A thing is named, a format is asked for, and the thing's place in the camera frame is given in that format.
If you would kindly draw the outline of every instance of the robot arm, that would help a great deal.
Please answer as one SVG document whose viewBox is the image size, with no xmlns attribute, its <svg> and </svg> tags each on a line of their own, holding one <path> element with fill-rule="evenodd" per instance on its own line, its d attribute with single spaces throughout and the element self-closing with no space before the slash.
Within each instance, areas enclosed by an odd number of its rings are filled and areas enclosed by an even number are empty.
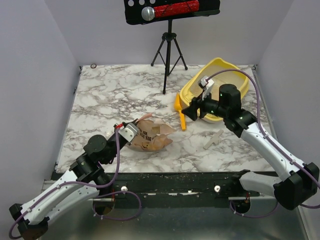
<svg viewBox="0 0 320 240">
<path fill-rule="evenodd" d="M 123 128 L 118 131 L 120 149 L 130 143 L 138 131 L 136 121 L 123 123 Z M 108 140 L 102 135 L 95 135 L 83 149 L 85 153 L 48 189 L 25 204 L 14 204 L 10 207 L 12 217 L 16 221 L 21 218 L 18 221 L 18 230 L 25 240 L 41 237 L 48 230 L 48 226 L 70 208 L 112 191 L 112 180 L 101 164 L 112 163 L 117 154 L 116 133 Z"/>
<path fill-rule="evenodd" d="M 236 86 L 224 84 L 219 88 L 219 101 L 211 98 L 214 85 L 212 79 L 202 79 L 199 86 L 202 94 L 194 97 L 189 107 L 182 110 L 193 121 L 206 114 L 223 118 L 225 126 L 239 138 L 249 143 L 274 168 L 278 177 L 256 174 L 248 170 L 240 172 L 238 181 L 244 190 L 257 191 L 273 196 L 286 209 L 293 210 L 305 200 L 316 194 L 317 186 L 304 168 L 316 180 L 319 179 L 319 168 L 314 164 L 306 164 L 286 150 L 279 142 L 270 136 L 263 126 L 259 126 L 257 118 L 249 111 L 241 108 L 241 93 Z M 296 164 L 289 162 L 290 156 Z"/>
</svg>

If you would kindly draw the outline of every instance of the litter box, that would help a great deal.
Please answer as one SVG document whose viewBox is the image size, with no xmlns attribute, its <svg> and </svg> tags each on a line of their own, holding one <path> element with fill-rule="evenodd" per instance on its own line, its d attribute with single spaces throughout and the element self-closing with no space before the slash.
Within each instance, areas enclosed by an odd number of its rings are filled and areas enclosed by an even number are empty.
<svg viewBox="0 0 320 240">
<path fill-rule="evenodd" d="M 205 76 L 209 77 L 212 74 L 224 69 L 239 69 L 237 66 L 224 61 L 217 57 L 204 66 L 180 91 L 182 108 L 189 106 L 189 103 L 194 97 L 198 97 L 202 93 L 198 82 Z M 219 100 L 219 87 L 223 84 L 233 84 L 241 92 L 241 99 L 246 95 L 249 89 L 249 79 L 240 72 L 227 71 L 220 73 L 213 78 L 214 85 L 211 91 L 211 98 Z M 223 120 L 221 117 L 207 114 L 204 118 L 209 123 L 215 123 Z"/>
</svg>

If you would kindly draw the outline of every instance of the tripod leg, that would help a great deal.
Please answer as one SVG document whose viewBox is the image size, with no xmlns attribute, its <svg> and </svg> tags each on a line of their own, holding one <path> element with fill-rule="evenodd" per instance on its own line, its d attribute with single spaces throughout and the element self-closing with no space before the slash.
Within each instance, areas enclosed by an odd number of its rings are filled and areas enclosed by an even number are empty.
<svg viewBox="0 0 320 240">
<path fill-rule="evenodd" d="M 182 52 L 181 52 L 180 47 L 179 47 L 179 45 L 178 45 L 177 39 L 174 38 L 173 40 L 174 40 L 174 43 L 175 43 L 175 45 L 176 45 L 176 49 L 178 49 L 178 52 L 179 52 L 179 54 L 180 54 L 181 60 L 182 60 L 183 65 L 184 65 L 184 69 L 185 69 L 185 70 L 188 70 L 188 67 L 187 67 L 187 65 L 186 65 L 185 59 L 184 59 L 184 57 L 182 56 Z"/>
<path fill-rule="evenodd" d="M 157 59 L 157 57 L 158 57 L 158 54 L 160 53 L 160 50 L 161 50 L 161 48 L 162 48 L 162 46 L 163 46 L 164 42 L 165 42 L 165 40 L 164 40 L 164 39 L 162 39 L 162 42 L 160 43 L 160 46 L 159 46 L 159 48 L 158 48 L 158 51 L 156 51 L 156 54 L 155 54 L 155 56 L 154 56 L 154 59 L 153 59 L 153 61 L 152 61 L 152 63 L 151 63 L 151 67 L 153 67 L 153 66 L 154 66 L 155 61 L 156 61 L 156 59 Z"/>
<path fill-rule="evenodd" d="M 163 94 L 166 94 L 167 76 L 170 73 L 170 51 L 171 51 L 171 41 L 167 41 L 168 45 L 166 47 L 166 59 L 165 59 L 165 72 L 164 72 L 164 83 L 163 83 Z"/>
</svg>

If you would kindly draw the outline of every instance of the yellow tub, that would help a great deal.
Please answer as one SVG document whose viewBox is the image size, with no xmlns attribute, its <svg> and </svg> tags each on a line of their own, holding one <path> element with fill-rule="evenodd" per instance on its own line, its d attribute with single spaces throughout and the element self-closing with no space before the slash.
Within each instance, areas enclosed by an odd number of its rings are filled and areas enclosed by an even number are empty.
<svg viewBox="0 0 320 240">
<path fill-rule="evenodd" d="M 237 66 L 224 61 L 222 58 L 217 57 L 204 66 L 180 91 L 182 108 L 189 106 L 192 98 L 201 94 L 202 89 L 198 86 L 198 82 L 204 76 L 211 76 L 212 74 L 223 69 L 239 69 Z M 249 79 L 240 72 L 227 71 L 220 73 L 213 78 L 214 85 L 211 91 L 211 97 L 214 100 L 219 100 L 219 87 L 223 84 L 233 84 L 241 92 L 241 99 L 246 95 L 249 89 Z M 221 117 L 207 114 L 204 118 L 209 123 L 221 121 Z"/>
</svg>

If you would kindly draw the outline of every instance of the marble tabletop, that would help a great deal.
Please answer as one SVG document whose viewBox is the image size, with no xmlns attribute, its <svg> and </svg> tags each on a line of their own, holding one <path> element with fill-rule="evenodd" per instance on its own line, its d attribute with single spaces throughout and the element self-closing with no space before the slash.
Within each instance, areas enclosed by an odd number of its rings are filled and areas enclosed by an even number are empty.
<svg viewBox="0 0 320 240">
<path fill-rule="evenodd" d="M 120 172 L 233 172 L 249 169 L 273 169 L 253 147 L 230 132 L 222 121 L 208 123 L 186 118 L 187 130 L 180 127 L 179 114 L 174 111 L 176 93 L 203 67 L 177 65 L 167 79 L 166 95 L 162 94 L 163 65 L 106 65 L 91 69 L 84 66 L 76 91 L 56 171 L 64 173 L 82 154 L 89 138 L 96 134 L 110 136 L 114 124 L 153 113 L 177 131 L 169 136 L 173 143 L 158 152 L 139 152 L 124 147 L 120 152 Z M 239 66 L 251 76 L 247 65 Z M 256 95 L 252 85 L 242 99 L 242 107 L 256 113 Z M 269 130 L 264 109 L 261 122 Z M 220 129 L 221 141 L 207 150 L 204 144 Z M 103 166 L 114 172 L 116 163 Z"/>
</svg>

